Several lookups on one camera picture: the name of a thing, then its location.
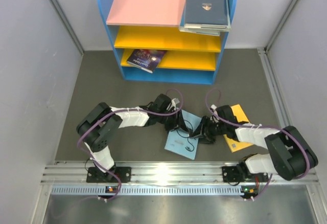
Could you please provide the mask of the purple Robinson Crusoe book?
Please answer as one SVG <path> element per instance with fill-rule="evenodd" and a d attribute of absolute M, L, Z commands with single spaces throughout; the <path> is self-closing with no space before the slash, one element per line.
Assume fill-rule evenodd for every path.
<path fill-rule="evenodd" d="M 166 53 L 167 50 L 136 49 L 127 58 L 127 63 L 152 74 Z"/>

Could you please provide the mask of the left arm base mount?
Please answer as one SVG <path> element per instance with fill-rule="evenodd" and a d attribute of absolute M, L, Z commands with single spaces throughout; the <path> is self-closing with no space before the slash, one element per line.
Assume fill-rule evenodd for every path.
<path fill-rule="evenodd" d="M 114 174 L 122 183 L 128 183 L 131 180 L 131 167 L 116 167 Z M 90 167 L 87 173 L 87 183 L 117 183 L 118 180 L 108 172 L 102 172 L 97 167 Z"/>

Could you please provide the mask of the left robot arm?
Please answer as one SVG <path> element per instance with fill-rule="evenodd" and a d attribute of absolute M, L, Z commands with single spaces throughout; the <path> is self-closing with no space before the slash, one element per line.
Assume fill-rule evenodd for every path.
<path fill-rule="evenodd" d="M 109 182 L 115 177 L 115 162 L 108 143 L 118 129 L 148 127 L 160 123 L 167 132 L 181 129 L 191 133 L 177 104 L 177 99 L 171 99 L 165 94 L 158 95 L 147 105 L 132 108 L 116 108 L 105 102 L 99 103 L 77 126 L 80 136 L 78 147 L 85 145 L 86 152 L 98 169 L 98 176 Z"/>

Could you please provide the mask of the aluminium mounting rail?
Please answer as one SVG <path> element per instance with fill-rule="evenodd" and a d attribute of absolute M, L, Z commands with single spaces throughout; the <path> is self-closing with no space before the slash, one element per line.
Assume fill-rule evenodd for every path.
<path fill-rule="evenodd" d="M 231 183 L 223 169 L 233 163 L 221 162 L 118 162 L 118 166 L 129 167 L 125 175 L 127 182 L 118 191 L 117 183 L 89 183 L 92 162 L 57 161 L 47 165 L 41 184 L 48 185 L 52 194 L 113 196 L 123 195 L 235 195 L 259 187 L 265 182 L 258 177 L 251 182 Z"/>

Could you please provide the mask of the yellow book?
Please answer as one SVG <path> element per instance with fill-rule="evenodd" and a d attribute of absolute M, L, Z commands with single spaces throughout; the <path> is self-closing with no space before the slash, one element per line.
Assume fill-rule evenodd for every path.
<path fill-rule="evenodd" d="M 236 119 L 237 119 L 238 122 L 247 122 L 247 123 L 249 123 L 249 120 L 248 120 L 247 116 L 245 115 L 244 111 L 242 110 L 242 108 L 241 108 L 241 106 L 239 104 L 233 105 L 231 107 L 231 109 L 232 109 L 232 112 L 233 112 L 234 116 L 236 116 Z M 227 135 L 224 135 L 223 137 L 224 137 L 225 142 L 228 145 L 228 147 L 230 148 L 232 153 L 253 146 L 253 144 L 251 144 L 251 143 L 237 142 L 237 141 L 235 141 L 233 139 L 228 138 Z"/>

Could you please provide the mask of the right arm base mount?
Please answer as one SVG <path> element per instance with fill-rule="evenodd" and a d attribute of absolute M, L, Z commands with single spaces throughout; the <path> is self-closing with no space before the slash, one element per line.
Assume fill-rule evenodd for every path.
<path fill-rule="evenodd" d="M 236 183 L 265 183 L 268 175 L 264 173 L 251 174 L 245 172 L 240 166 L 223 166 L 222 177 L 224 183 L 235 185 Z"/>

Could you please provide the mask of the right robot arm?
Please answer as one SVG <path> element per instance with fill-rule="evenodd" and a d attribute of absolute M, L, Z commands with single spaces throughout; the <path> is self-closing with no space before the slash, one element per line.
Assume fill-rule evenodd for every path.
<path fill-rule="evenodd" d="M 238 121 L 229 105 L 210 108 L 211 116 L 202 117 L 191 134 L 193 138 L 213 143 L 216 136 L 226 136 L 238 143 L 250 143 L 266 149 L 267 154 L 252 154 L 238 166 L 239 177 L 251 181 L 257 173 L 277 174 L 287 181 L 304 177 L 318 165 L 318 157 L 294 126 L 278 129 Z"/>

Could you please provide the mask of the light blue book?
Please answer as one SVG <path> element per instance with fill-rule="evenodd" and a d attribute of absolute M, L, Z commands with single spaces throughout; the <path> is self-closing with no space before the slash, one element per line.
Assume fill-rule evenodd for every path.
<path fill-rule="evenodd" d="M 185 110 L 182 110 L 182 115 L 187 128 L 193 132 L 200 124 L 201 118 Z M 198 142 L 198 138 L 189 138 L 187 132 L 178 129 L 168 133 L 165 150 L 187 159 L 194 160 L 196 157 Z"/>

